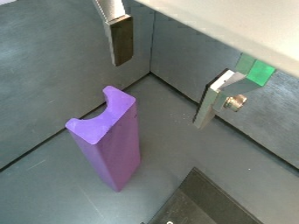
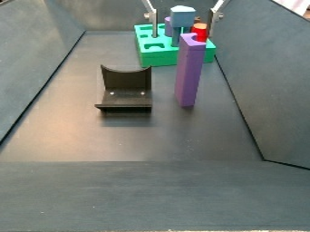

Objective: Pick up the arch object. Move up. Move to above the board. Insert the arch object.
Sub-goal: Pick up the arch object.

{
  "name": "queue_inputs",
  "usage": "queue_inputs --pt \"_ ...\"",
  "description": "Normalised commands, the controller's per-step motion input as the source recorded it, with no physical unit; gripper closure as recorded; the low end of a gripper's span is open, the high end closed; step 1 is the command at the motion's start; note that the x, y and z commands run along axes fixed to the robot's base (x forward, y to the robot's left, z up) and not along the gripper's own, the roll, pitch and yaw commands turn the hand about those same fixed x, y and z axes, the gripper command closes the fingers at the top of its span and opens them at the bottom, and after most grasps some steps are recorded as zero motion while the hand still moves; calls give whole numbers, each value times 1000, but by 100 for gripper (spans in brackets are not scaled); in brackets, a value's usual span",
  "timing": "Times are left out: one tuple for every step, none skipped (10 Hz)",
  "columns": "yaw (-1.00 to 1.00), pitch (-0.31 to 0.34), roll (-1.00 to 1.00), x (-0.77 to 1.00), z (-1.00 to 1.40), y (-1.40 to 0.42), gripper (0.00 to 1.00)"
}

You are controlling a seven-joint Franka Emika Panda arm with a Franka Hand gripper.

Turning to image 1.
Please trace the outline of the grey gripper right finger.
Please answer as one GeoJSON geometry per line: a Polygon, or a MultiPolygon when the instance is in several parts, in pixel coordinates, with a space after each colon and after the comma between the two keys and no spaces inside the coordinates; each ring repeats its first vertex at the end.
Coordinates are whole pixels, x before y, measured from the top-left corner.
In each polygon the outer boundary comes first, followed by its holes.
{"type": "Polygon", "coordinates": [[[261,88],[274,71],[265,62],[241,53],[234,69],[225,69],[205,86],[193,125],[202,129],[222,109],[237,112],[246,102],[244,93],[261,88]]]}

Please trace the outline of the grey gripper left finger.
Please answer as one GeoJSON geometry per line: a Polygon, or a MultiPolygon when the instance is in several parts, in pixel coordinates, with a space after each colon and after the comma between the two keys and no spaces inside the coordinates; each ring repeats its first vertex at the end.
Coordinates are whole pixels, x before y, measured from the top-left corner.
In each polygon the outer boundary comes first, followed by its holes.
{"type": "Polygon", "coordinates": [[[133,18],[121,0],[92,0],[102,19],[112,64],[118,67],[133,56],[133,18]]]}

